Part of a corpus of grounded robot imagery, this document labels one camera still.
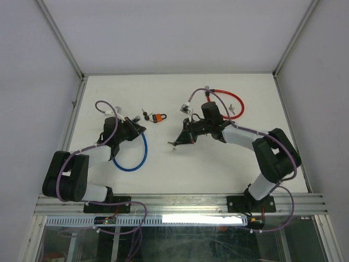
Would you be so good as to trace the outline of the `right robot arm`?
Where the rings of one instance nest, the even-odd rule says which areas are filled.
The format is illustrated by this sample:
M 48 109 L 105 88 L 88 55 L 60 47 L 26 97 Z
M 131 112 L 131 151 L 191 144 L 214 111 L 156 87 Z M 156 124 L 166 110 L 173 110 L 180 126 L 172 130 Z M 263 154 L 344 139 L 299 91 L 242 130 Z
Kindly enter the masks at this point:
M 296 173 L 302 161 L 284 131 L 275 128 L 268 133 L 258 132 L 223 119 L 215 102 L 201 106 L 203 118 L 183 120 L 183 129 L 172 146 L 194 144 L 200 135 L 211 135 L 213 139 L 235 144 L 252 150 L 256 156 L 260 174 L 249 184 L 243 196 L 228 201 L 231 212 L 251 216 L 253 212 L 267 207 L 271 192 L 285 180 L 286 175 Z

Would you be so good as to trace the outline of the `blue cable lock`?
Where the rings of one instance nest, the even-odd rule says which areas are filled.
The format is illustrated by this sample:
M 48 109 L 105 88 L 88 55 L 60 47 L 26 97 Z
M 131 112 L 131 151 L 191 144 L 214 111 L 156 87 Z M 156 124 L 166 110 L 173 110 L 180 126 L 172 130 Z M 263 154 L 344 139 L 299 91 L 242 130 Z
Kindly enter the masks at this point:
M 114 166 L 126 173 L 136 172 L 142 168 L 148 157 L 148 141 L 146 131 L 133 141 L 118 142 L 118 130 L 115 138 L 116 151 L 113 153 Z

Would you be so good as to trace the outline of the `red cable lock keys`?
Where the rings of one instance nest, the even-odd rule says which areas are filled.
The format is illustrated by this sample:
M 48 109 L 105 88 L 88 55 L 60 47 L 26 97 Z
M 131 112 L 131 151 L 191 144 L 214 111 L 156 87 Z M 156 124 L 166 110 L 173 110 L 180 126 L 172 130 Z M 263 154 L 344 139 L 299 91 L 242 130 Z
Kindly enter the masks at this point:
M 235 115 L 236 113 L 235 113 L 235 107 L 232 105 L 232 104 L 230 104 L 230 106 L 228 107 L 228 109 L 229 109 L 229 111 L 233 114 L 233 115 Z

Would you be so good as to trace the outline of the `red cable lock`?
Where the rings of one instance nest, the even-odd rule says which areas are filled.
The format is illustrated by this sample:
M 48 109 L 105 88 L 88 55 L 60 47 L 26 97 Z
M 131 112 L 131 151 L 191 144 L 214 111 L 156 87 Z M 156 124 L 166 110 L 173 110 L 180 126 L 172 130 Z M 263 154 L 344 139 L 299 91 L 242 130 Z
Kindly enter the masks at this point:
M 223 94 L 225 96 L 229 96 L 231 98 L 233 98 L 238 104 L 239 106 L 237 106 L 237 109 L 235 108 L 235 115 L 233 115 L 229 109 L 228 111 L 230 112 L 229 115 L 222 115 L 223 119 L 225 120 L 236 120 L 238 118 L 240 118 L 243 114 L 244 114 L 244 111 L 245 111 L 245 105 L 244 105 L 244 102 L 242 101 L 242 99 L 237 96 L 236 94 L 230 92 L 230 91 L 226 91 L 226 90 L 220 90 L 220 89 L 214 89 L 214 88 L 210 88 L 209 86 L 206 86 L 205 87 L 205 96 L 206 96 L 206 99 L 207 99 L 207 102 L 210 102 L 211 99 L 210 99 L 210 95 L 212 93 L 216 93 L 216 94 Z

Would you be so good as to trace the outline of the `orange black padlock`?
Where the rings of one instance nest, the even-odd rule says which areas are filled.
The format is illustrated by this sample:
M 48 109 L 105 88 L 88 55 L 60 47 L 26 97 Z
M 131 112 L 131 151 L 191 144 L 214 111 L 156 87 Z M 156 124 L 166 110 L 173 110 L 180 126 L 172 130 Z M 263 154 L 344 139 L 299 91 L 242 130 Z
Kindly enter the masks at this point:
M 165 119 L 167 119 L 167 115 L 166 114 L 152 114 L 152 118 L 151 118 L 153 123 L 159 123 L 159 122 L 162 122 Z

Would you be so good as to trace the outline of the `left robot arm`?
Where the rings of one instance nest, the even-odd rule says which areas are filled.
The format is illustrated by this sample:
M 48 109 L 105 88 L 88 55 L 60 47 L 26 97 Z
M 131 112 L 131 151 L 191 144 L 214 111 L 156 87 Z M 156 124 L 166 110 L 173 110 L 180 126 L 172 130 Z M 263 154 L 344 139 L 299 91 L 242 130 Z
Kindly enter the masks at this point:
M 88 171 L 94 165 L 115 160 L 121 143 L 145 138 L 146 128 L 139 121 L 139 116 L 120 120 L 108 117 L 94 145 L 75 152 L 55 152 L 43 182 L 43 194 L 63 202 L 95 202 L 102 212 L 112 210 L 112 188 L 89 183 Z

